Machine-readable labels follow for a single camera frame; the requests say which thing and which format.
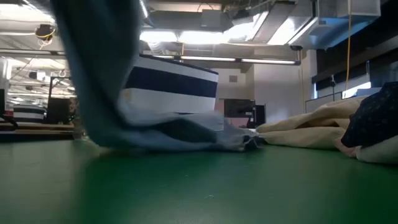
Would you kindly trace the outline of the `grey garment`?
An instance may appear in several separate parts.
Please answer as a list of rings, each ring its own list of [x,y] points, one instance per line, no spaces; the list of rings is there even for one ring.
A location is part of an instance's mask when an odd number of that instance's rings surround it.
[[[247,151],[264,140],[214,113],[136,108],[121,98],[139,56],[139,0],[50,0],[90,139],[127,151]]]

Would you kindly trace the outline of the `dark navy garment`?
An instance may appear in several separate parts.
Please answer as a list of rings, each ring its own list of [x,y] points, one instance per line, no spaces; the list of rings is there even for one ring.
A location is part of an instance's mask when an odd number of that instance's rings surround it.
[[[398,136],[398,82],[389,82],[360,103],[349,117],[341,143],[367,147],[394,136]]]

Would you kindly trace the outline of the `navy white striped basket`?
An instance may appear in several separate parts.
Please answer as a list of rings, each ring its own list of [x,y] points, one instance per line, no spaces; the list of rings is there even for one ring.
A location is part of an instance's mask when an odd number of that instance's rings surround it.
[[[206,113],[215,109],[217,86],[217,72],[140,55],[122,96],[142,109],[163,113]]]
[[[14,105],[13,116],[17,123],[43,123],[47,110],[36,105]]]

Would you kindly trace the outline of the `black computer monitor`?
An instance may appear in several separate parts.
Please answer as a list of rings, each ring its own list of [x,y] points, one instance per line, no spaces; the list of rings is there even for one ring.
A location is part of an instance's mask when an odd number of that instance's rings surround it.
[[[255,123],[256,123],[256,126],[260,126],[260,125],[266,123],[266,107],[265,107],[265,105],[256,105]]]
[[[254,114],[254,108],[254,100],[224,100],[224,116],[227,118],[250,118]]]

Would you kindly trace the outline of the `green table mat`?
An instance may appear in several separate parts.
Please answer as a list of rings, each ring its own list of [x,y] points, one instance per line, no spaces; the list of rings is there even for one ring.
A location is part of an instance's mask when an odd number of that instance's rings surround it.
[[[126,155],[0,144],[0,224],[398,224],[398,167],[266,146]]]

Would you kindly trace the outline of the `linear ceiling lamp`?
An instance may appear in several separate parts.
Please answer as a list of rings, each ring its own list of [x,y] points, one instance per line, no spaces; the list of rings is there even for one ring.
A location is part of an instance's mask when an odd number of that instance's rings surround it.
[[[258,58],[227,58],[227,57],[204,57],[204,56],[186,56],[186,55],[155,55],[157,58],[170,60],[192,60],[206,62],[236,62],[236,63],[255,63],[255,64],[271,64],[271,65],[300,65],[301,61],[297,60],[275,60],[275,59],[258,59]]]
[[[0,54],[21,54],[21,55],[51,55],[65,56],[65,52],[54,50],[24,50],[24,49],[0,49]]]

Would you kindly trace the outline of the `grey ceiling box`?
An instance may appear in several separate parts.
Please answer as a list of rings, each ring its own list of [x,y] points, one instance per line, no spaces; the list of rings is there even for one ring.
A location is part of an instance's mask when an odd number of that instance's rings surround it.
[[[221,27],[221,16],[220,10],[203,9],[201,11],[201,22],[200,26],[204,28],[218,29]]]

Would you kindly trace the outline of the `cream cloth garment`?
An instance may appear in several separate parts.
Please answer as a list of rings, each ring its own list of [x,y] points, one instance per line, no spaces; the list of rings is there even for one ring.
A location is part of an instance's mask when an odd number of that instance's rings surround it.
[[[349,117],[364,99],[360,96],[327,103],[311,113],[262,124],[256,132],[270,145],[334,150],[335,141],[349,126]]]

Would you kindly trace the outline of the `light wooden table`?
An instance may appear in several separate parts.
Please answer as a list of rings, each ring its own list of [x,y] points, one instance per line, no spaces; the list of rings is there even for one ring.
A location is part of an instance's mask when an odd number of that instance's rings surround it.
[[[71,124],[20,124],[15,128],[0,123],[0,142],[60,141],[73,139]]]

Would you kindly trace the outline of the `round silver air duct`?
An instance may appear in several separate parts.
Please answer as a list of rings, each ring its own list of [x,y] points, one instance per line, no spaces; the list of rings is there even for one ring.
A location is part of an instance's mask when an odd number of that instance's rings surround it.
[[[140,4],[140,7],[141,7],[142,17],[144,19],[147,19],[149,17],[150,12],[149,12],[148,7],[146,5],[146,0],[139,0],[139,4]]]

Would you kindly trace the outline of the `rectangular silver air duct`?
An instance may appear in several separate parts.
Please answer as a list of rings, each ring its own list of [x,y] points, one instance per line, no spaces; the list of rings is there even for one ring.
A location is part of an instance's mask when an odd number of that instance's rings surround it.
[[[313,17],[287,42],[305,49],[328,49],[381,16],[381,0],[315,0]]]

